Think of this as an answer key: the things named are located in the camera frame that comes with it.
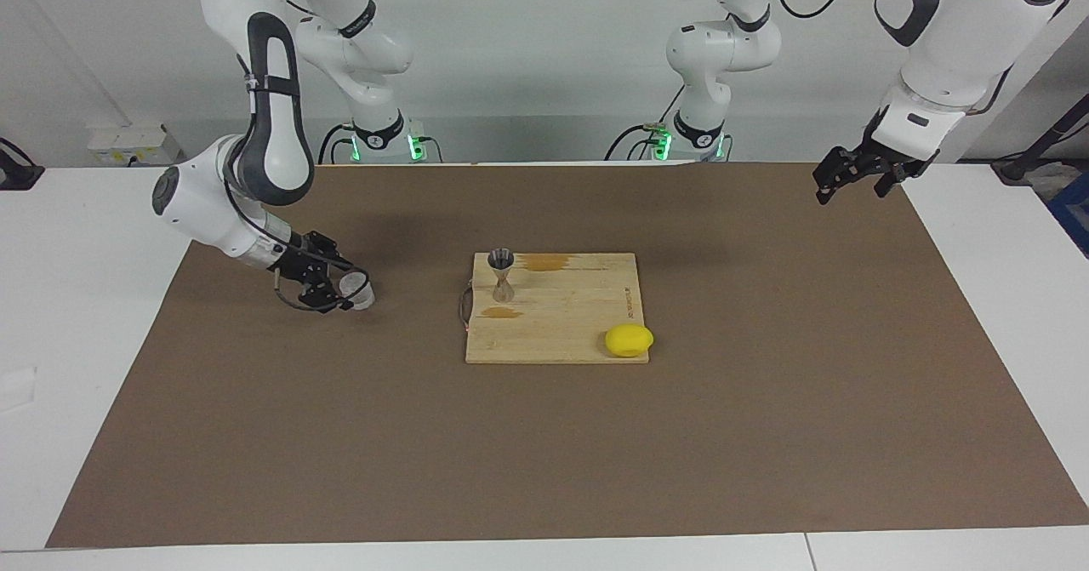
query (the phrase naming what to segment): white wall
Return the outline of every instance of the white wall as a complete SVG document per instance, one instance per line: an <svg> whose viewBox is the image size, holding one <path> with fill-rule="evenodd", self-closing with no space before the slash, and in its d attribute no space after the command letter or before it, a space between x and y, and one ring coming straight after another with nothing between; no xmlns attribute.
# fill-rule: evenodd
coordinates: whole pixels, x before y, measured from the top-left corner
<svg viewBox="0 0 1089 571"><path fill-rule="evenodd" d="M133 121L166 122L191 154L245 126L237 66L204 25L199 0L34 1ZM376 1L417 42L416 63L396 78L402 107L443 141L451 160L601 157L620 130L657 120L680 85L664 59L669 33L721 16L714 0ZM792 1L809 9L823 0ZM775 9L786 42L782 61L731 80L735 159L813 160L832 145L857 143L904 59L871 3L842 0L809 22ZM90 165L85 127L109 124L117 113L72 82L56 46L26 27L21 10L0 0L0 134L45 165ZM1086 13L1089 0L1076 0L1056 21L1019 63L999 110ZM1065 107L1056 92L1085 89L1085 77L1044 83L1028 109L1057 118ZM316 146L347 108L314 68L304 65L303 86ZM1054 106L1061 109L1049 113ZM952 149L967 149L993 118L972 122ZM987 151L1007 145L987 139L980 145Z"/></svg>
<svg viewBox="0 0 1089 571"><path fill-rule="evenodd" d="M1089 22L1074 32L1021 94L995 118L969 156L1000 157L1021 151L1085 95L1089 95ZM1048 157L1089 157L1089 130L1051 148Z"/></svg>

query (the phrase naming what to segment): green indicator light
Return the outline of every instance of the green indicator light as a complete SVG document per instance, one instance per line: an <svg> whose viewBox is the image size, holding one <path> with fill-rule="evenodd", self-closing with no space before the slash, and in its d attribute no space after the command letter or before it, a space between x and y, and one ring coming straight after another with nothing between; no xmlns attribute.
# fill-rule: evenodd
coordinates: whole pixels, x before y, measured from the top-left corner
<svg viewBox="0 0 1089 571"><path fill-rule="evenodd" d="M408 135L408 151L412 153L413 162L423 160L424 156L427 154L424 146L419 144L419 139L413 137L412 135Z"/></svg>
<svg viewBox="0 0 1089 571"><path fill-rule="evenodd" d="M673 147L673 135L671 133L661 134L658 137L658 146L654 148L654 157L658 160L668 160L671 147Z"/></svg>

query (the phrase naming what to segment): white table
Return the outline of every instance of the white table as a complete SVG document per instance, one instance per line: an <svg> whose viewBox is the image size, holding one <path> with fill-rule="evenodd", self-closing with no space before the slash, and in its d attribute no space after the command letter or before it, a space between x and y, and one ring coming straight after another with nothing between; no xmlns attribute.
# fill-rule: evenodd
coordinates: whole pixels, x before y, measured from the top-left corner
<svg viewBox="0 0 1089 571"><path fill-rule="evenodd" d="M32 192L0 194L0 374L37 374L34 402L0 414L0 569L1089 569L1085 526L33 551L45 546L187 246L151 214L158 173L52 170ZM989 169L937 165L906 190L1086 498L1089 262L1030 190L1004 187Z"/></svg>

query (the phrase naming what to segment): blue object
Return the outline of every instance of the blue object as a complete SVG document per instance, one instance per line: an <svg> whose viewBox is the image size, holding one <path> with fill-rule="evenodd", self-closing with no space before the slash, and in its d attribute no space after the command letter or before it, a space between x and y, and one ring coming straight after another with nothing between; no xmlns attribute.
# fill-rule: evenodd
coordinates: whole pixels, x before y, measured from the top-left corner
<svg viewBox="0 0 1089 571"><path fill-rule="evenodd" d="M1089 173L1082 173L1073 184L1048 204L1074 243L1089 254Z"/></svg>

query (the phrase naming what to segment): wooden cutting board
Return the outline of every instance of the wooden cutting board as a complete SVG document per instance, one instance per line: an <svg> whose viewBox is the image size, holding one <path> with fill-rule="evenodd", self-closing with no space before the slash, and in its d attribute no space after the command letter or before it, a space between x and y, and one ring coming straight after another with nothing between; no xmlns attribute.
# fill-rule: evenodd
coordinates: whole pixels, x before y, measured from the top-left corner
<svg viewBox="0 0 1089 571"><path fill-rule="evenodd" d="M604 333L644 323L634 254L515 254L514 301L492 299L487 254L473 264L473 316L465 362L477 365L647 364L617 359Z"/></svg>

